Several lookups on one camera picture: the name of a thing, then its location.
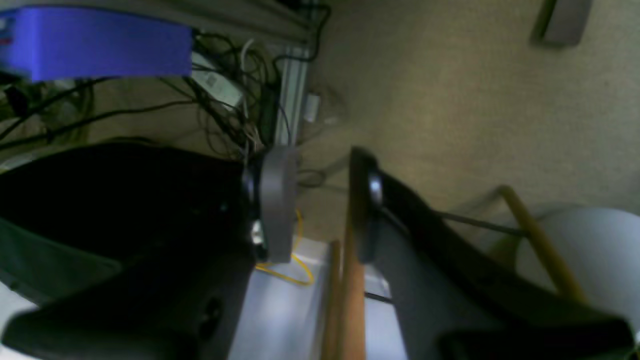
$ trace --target wooden dowel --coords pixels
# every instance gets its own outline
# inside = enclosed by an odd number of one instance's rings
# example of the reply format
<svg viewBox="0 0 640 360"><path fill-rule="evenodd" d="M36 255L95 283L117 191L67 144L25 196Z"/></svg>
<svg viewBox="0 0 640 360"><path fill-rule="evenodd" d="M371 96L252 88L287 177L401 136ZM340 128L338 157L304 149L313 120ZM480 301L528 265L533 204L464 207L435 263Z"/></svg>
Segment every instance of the wooden dowel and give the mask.
<svg viewBox="0 0 640 360"><path fill-rule="evenodd" d="M560 296L586 303L584 293L578 282L573 278L571 270L551 245L547 234L538 225L536 219L531 216L518 194L510 186L506 185L500 187L500 194L507 202L520 227L529 233L531 246L545 270L549 273Z"/></svg>

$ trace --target yellow cable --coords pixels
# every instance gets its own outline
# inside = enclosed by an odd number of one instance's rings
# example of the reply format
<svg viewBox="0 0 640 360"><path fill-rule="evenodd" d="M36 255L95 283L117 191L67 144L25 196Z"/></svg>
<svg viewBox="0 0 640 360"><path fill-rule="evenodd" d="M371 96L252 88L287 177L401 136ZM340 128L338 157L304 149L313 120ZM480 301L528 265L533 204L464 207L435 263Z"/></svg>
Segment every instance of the yellow cable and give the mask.
<svg viewBox="0 0 640 360"><path fill-rule="evenodd" d="M303 236L302 214L300 214L300 211L298 211L297 209L296 209L296 216L298 217L298 237L296 238L296 242L293 245L293 250L296 250L296 248L300 244L300 240L302 240L302 236ZM312 285L316 281L316 279L314 278L314 274L311 272L311 270L309 270L309 267L307 266L307 264L302 262L302 260L300 260L300 258L298 258L293 253L291 254L291 257L307 273L308 281L297 280L297 279L294 279L292 277L283 275L283 274L281 274L279 272L275 272L275 271L273 271L271 269L267 269L266 266L270 266L271 265L269 263L258 264L258 265L255 266L255 269L258 270L258 271L261 271L261 272L266 272L267 274L273 275L273 276L275 276L275 277L277 277L279 279L292 282L292 283L294 283L296 285L300 285L300 286Z"/></svg>

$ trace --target gray object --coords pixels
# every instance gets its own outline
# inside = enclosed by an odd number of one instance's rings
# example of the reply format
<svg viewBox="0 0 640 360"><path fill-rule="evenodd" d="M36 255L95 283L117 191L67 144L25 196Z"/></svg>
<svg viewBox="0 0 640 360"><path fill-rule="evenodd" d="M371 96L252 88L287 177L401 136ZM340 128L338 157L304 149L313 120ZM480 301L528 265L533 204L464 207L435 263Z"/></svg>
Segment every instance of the gray object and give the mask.
<svg viewBox="0 0 640 360"><path fill-rule="evenodd" d="M545 42L577 45L587 26L593 0L557 0L543 35Z"/></svg>
<svg viewBox="0 0 640 360"><path fill-rule="evenodd" d="M275 147L264 157L260 171L260 219L269 261L291 260L296 211L296 150Z"/></svg>

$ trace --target white cable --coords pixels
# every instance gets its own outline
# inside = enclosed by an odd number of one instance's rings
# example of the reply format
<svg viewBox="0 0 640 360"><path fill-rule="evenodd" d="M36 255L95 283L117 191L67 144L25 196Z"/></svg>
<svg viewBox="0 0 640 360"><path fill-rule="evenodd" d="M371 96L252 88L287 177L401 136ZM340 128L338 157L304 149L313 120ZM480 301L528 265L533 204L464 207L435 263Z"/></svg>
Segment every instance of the white cable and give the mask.
<svg viewBox="0 0 640 360"><path fill-rule="evenodd" d="M247 86L246 69L244 68L244 62L246 60L246 52L249 50L249 48L251 47L254 41L255 41L254 39L249 39L249 41L245 42L244 46L242 46L242 52L240 52L240 70L242 70L242 73L243 73L242 79L244 81L245 86ZM244 105L244 117L248 119L249 107L246 102L246 96L244 97L243 105Z"/></svg>

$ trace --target power adapter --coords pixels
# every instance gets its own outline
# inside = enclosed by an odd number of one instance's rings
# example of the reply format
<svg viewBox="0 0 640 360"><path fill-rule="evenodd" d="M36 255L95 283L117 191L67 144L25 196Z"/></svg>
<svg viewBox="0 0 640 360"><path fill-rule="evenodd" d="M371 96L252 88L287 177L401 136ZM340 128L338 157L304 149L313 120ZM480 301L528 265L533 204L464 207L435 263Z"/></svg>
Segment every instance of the power adapter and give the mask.
<svg viewBox="0 0 640 360"><path fill-rule="evenodd" d="M239 108L242 103L244 94L238 87L227 79L224 75L209 71L206 69L217 70L218 68L207 60L201 54L196 52L191 53L191 62L193 63L195 70L191 73L191 78L198 83L211 97L223 103L223 106L227 110L233 110Z"/></svg>

